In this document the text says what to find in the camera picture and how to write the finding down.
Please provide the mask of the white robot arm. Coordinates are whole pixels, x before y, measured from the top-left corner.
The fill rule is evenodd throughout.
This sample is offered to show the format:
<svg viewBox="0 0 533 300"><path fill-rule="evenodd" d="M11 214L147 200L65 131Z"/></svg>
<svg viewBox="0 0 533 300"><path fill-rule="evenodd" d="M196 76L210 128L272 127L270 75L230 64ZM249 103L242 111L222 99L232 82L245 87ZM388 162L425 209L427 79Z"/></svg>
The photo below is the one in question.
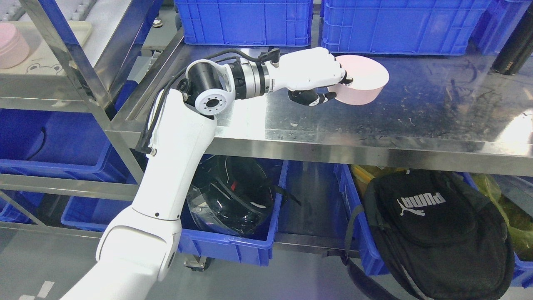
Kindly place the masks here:
<svg viewBox="0 0 533 300"><path fill-rule="evenodd" d="M216 114L272 90L264 62L192 62L154 101L137 151L148 164L132 203L110 222L96 264L64 300L144 300L165 279L182 233L189 184L212 143Z"/></svg>

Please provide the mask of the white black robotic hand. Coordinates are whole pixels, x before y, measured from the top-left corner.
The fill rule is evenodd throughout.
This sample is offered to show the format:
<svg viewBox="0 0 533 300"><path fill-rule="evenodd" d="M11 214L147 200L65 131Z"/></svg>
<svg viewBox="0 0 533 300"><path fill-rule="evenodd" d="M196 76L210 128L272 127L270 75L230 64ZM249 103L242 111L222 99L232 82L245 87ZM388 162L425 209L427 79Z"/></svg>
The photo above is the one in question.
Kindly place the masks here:
<svg viewBox="0 0 533 300"><path fill-rule="evenodd" d="M277 67L271 62L266 67L268 93L285 88L291 101L309 107L336 97L335 92L317 93L316 88L349 86L354 81L335 56L321 46L282 55Z"/></svg>

